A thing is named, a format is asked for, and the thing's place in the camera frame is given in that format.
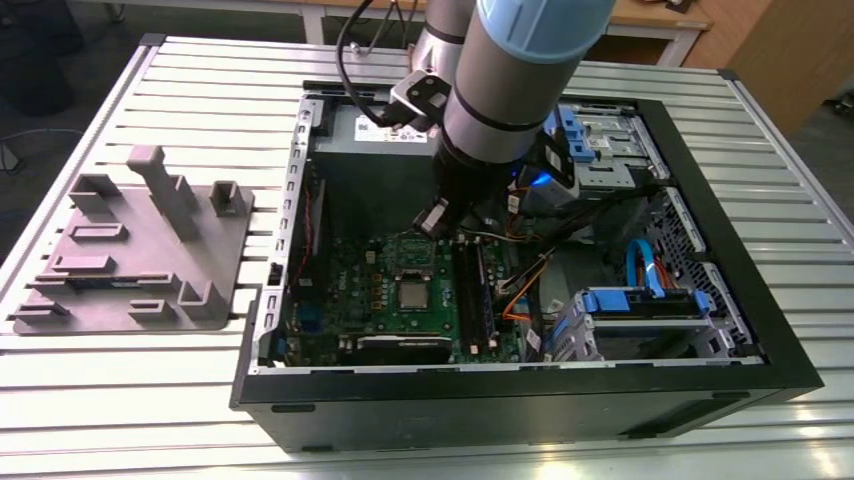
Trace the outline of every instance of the wooden desk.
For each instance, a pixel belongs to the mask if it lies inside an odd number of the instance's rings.
[[[205,8],[301,15],[307,43],[323,45],[323,17],[348,17],[361,3],[359,0],[77,0],[102,3],[113,21],[120,21],[116,4],[156,5],[162,7]],[[363,18],[383,18],[389,0],[376,0],[361,14]],[[400,8],[408,16],[413,0],[400,0]],[[412,20],[424,21],[427,0],[417,2]],[[619,37],[654,38],[667,41],[658,65],[678,67],[682,65],[696,37],[712,25],[712,20],[695,6],[682,15],[660,3],[648,4],[640,0],[616,0],[607,35]]]

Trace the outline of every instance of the black cable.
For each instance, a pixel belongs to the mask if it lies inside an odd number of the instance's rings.
[[[412,2],[412,8],[409,9],[409,17],[405,19],[407,27],[412,26],[412,19],[415,18],[415,11],[417,10],[417,0]]]
[[[347,75],[347,70],[344,68],[344,43],[347,37],[349,36],[349,29],[355,22],[359,21],[359,17],[364,10],[371,6],[373,0],[363,0],[361,5],[356,8],[356,11],[352,12],[352,15],[347,19],[347,23],[344,23],[344,28],[341,28],[341,33],[337,35],[337,44],[335,49],[335,65],[337,67],[337,74],[341,77],[341,84],[344,85],[344,91],[352,100],[353,105],[361,110],[361,113],[365,117],[380,127],[389,127],[388,122],[384,122],[383,119],[373,113],[373,111],[364,104],[364,100],[356,94],[356,89],[352,86],[352,82],[349,81],[349,76]]]
[[[545,235],[539,243],[539,255],[536,259],[524,267],[520,267],[520,273],[511,275],[504,282],[504,288],[508,289],[521,278],[525,278],[543,263],[548,260],[548,256],[553,253],[557,244],[565,240],[575,232],[589,225],[593,219],[604,214],[612,207],[625,200],[647,197],[658,192],[660,186],[645,185],[632,190],[612,192],[596,201],[589,207],[572,215],[553,230]]]
[[[379,28],[376,29],[376,33],[373,34],[373,40],[371,40],[371,44],[368,45],[368,50],[364,52],[364,54],[361,54],[363,57],[367,57],[368,55],[371,55],[371,53],[373,52],[373,49],[376,48],[376,45],[379,44],[380,41],[385,40],[385,37],[388,36],[388,33],[391,32],[391,29],[395,28],[395,21],[392,20],[391,23],[388,23],[388,17],[391,16],[391,11],[393,10],[393,3],[388,4],[388,8],[385,9],[385,16],[383,17],[383,22],[379,24]]]
[[[400,10],[400,1],[399,0],[397,1],[392,0],[392,4],[395,6],[395,10],[397,11],[397,20],[400,20],[400,30],[403,30],[403,32],[401,32],[403,33],[403,41],[400,42],[401,43],[400,48],[405,48],[405,44],[407,44],[405,37],[407,37],[407,33],[408,33],[408,28],[407,28],[407,25],[405,25],[405,20],[403,20],[403,10]]]

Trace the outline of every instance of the white wire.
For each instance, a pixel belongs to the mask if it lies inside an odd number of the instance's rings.
[[[8,142],[13,138],[22,137],[24,135],[32,135],[33,133],[73,133],[82,136],[82,132],[80,130],[74,130],[70,128],[33,128],[32,130],[24,130],[22,132],[6,135],[5,137],[0,138],[0,142]]]
[[[471,235],[481,235],[484,237],[496,238],[497,240],[503,240],[504,242],[524,243],[527,241],[527,240],[520,240],[517,238],[504,237],[503,235],[496,235],[495,233],[480,232],[477,230],[468,230],[467,228],[463,228],[463,227],[460,227],[460,230],[465,233],[469,233]]]

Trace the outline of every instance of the black computer case frame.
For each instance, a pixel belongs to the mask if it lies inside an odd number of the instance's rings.
[[[249,315],[231,407],[249,413],[287,451],[670,437],[823,385],[664,105],[624,98],[563,100],[635,106],[764,364],[248,375]]]

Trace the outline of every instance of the slotted aluminum table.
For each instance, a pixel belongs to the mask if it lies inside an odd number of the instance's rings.
[[[742,85],[718,72],[584,64],[567,93],[662,100],[826,387],[670,440],[287,455],[228,409],[248,302],[265,278],[291,130],[307,79],[336,80],[332,47],[169,37],[138,47],[0,270],[0,318],[42,271],[78,172],[138,184],[132,144],[164,145],[192,184],[255,190],[235,320],[201,334],[18,337],[0,322],[0,475],[236,478],[835,478],[854,476],[851,225]],[[393,83],[401,52],[348,57]],[[291,472],[275,477],[271,471]]]

